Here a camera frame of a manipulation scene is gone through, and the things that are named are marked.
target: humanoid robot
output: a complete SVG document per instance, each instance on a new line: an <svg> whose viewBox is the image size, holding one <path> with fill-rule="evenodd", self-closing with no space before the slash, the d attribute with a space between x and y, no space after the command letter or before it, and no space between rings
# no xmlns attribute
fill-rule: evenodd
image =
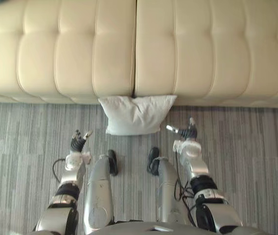
<svg viewBox="0 0 278 235"><path fill-rule="evenodd" d="M179 174L167 158L159 157L154 147L148 156L147 171L159 177L158 220L143 222L130 220L115 222L110 175L118 174L116 155L109 150L96 162L87 184L84 208L84 232L92 235L265 235L255 228L243 227L235 209L218 190L202 160L201 145L196 141L197 129L193 118L187 129L166 127L184 138L174 141L176 168L183 166L188 182L182 185ZM58 190L48 208L42 214L29 235L75 235L77 234L77 201L86 172L83 146L90 136L76 131L66 157L65 172ZM195 206L188 206L193 198ZM196 222L191 210L196 209Z"/></svg>

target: sofa seat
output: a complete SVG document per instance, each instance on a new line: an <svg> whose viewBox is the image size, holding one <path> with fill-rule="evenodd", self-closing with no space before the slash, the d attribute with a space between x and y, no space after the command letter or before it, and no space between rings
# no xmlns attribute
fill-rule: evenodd
<svg viewBox="0 0 278 235"><path fill-rule="evenodd" d="M0 102L132 95L135 0L0 3Z"/></svg>
<svg viewBox="0 0 278 235"><path fill-rule="evenodd" d="M278 0L138 0L137 96L278 107Z"/></svg>

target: wire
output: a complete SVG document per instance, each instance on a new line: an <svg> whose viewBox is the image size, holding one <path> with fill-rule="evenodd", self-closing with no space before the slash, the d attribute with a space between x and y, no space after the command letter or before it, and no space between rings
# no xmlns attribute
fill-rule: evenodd
<svg viewBox="0 0 278 235"><path fill-rule="evenodd" d="M56 174L55 174L55 169L54 169L54 167L55 167L55 164L56 163L58 163L58 162L64 162L66 159L65 158L59 158L58 160L56 160L54 163L53 163L53 166L52 166L52 172L53 172L53 175L54 175L54 177L55 177L55 179L56 179L56 181L59 183L60 182L60 180L59 180L59 178L57 178L57 176L56 176Z"/></svg>
<svg viewBox="0 0 278 235"><path fill-rule="evenodd" d="M181 179L180 179L180 176L179 176L179 170L178 170L177 150L175 150L175 158L176 158L177 180L176 180L176 183L175 183L174 198L178 202L180 200L183 201L183 203L184 203L184 205L185 205L185 207L188 211L188 219L191 222L191 224L194 227L196 227L196 224L195 224L195 222L192 218L192 215L191 215L191 211L196 207L196 205L193 205L191 208L189 208L188 201L187 201L188 198L194 198L194 194L192 192L192 188L188 187L188 181L185 184L185 186L182 185L182 182L181 182ZM178 197L176 195L177 187L179 187L179 196Z"/></svg>

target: carpet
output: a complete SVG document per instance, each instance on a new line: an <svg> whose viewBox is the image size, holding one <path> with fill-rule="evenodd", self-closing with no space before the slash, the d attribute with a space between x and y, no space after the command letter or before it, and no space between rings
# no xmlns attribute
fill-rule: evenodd
<svg viewBox="0 0 278 235"><path fill-rule="evenodd" d="M76 129L93 130L84 148L93 158L78 202L78 234L83 234L88 176L107 149L116 151L120 168L112 177L115 219L155 221L158 179L146 172L147 154L158 146L173 162L178 136L165 126L185 127L190 116L210 174L244 224L278 234L278 109L173 107L159 133L115 137L105 134L107 118L99 105L1 103L0 234L33 229L58 186L51 166L69 153ZM62 168L62 163L56 167L59 175Z"/></svg>

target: robot forearm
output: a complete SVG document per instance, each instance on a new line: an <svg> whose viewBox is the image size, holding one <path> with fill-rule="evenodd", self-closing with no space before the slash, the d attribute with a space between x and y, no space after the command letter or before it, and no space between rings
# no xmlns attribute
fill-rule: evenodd
<svg viewBox="0 0 278 235"><path fill-rule="evenodd" d="M83 138L76 131L71 143L70 154L66 156L65 172L62 175L57 192L48 208L39 219L34 235L74 235L78 224L77 201L86 173L85 163L89 155L82 154L82 148L91 132Z"/></svg>

